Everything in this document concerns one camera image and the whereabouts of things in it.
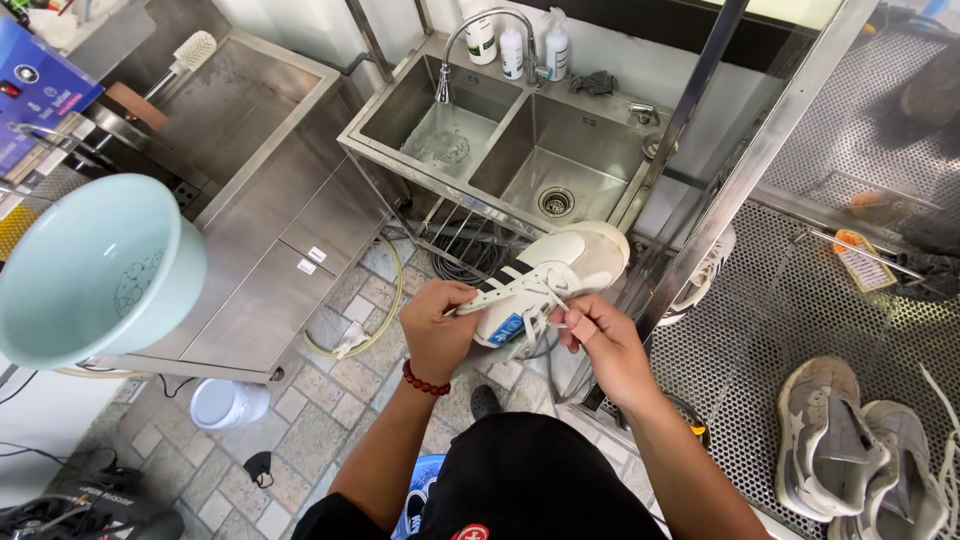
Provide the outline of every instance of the black face mask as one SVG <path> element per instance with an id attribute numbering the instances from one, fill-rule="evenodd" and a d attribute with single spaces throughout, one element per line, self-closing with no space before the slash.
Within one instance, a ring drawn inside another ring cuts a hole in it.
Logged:
<path id="1" fill-rule="evenodd" d="M 255 454 L 243 464 L 244 470 L 250 475 L 250 480 L 260 489 L 274 485 L 274 477 L 270 475 L 269 452 Z"/>

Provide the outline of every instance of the person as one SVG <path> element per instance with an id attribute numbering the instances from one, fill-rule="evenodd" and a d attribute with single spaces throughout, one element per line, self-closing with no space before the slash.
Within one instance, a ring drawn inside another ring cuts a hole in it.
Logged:
<path id="1" fill-rule="evenodd" d="M 480 311 L 445 314 L 476 294 L 468 285 L 434 280 L 403 308 L 412 379 L 437 387 L 450 381 L 467 355 Z M 586 348 L 600 386 L 624 411 L 673 538 L 769 538 L 658 389 L 633 321 L 596 295 L 567 305 L 569 311 L 551 315 L 567 325 L 560 330 L 561 344 L 571 353 Z M 327 496 L 297 524 L 295 540 L 390 538 L 431 412 L 444 399 L 422 390 L 401 379 Z M 531 412 L 480 416 L 453 439 L 414 524 L 419 529 L 409 538 L 665 538 L 609 461 L 577 430 Z"/>

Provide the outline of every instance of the black shirt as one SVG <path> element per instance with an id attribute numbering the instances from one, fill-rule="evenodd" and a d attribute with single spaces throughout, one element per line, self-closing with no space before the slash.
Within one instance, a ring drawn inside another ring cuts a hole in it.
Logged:
<path id="1" fill-rule="evenodd" d="M 307 510 L 293 540 L 388 540 L 340 494 Z M 528 540 L 665 536 L 607 459 L 567 424 L 505 412 L 474 423 L 450 445 L 410 540 Z"/>

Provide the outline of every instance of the hand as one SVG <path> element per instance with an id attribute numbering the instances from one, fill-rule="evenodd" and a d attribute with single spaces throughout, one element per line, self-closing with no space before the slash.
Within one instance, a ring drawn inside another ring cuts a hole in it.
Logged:
<path id="1" fill-rule="evenodd" d="M 650 371 L 634 321 L 598 295 L 574 298 L 550 315 L 560 329 L 560 344 L 576 354 L 583 345 L 593 364 L 600 388 L 614 403 L 627 410 L 643 407 L 660 389 Z"/>
<path id="2" fill-rule="evenodd" d="M 410 370 L 424 382 L 443 385 L 467 357 L 483 309 L 467 315 L 444 314 L 477 295 L 460 282 L 431 280 L 400 310 L 400 325 L 410 350 Z"/>

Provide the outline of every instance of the red bead bracelet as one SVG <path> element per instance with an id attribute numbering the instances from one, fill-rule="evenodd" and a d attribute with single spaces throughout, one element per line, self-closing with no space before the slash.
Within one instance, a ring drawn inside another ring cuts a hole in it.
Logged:
<path id="1" fill-rule="evenodd" d="M 414 377 L 414 372 L 410 370 L 409 358 L 403 362 L 403 378 L 407 379 L 407 382 L 413 384 L 414 388 L 422 390 L 427 394 L 432 394 L 434 396 L 445 396 L 450 393 L 449 382 L 443 386 L 437 386 L 435 384 L 430 384 L 429 382 L 423 382 L 422 380 Z"/>

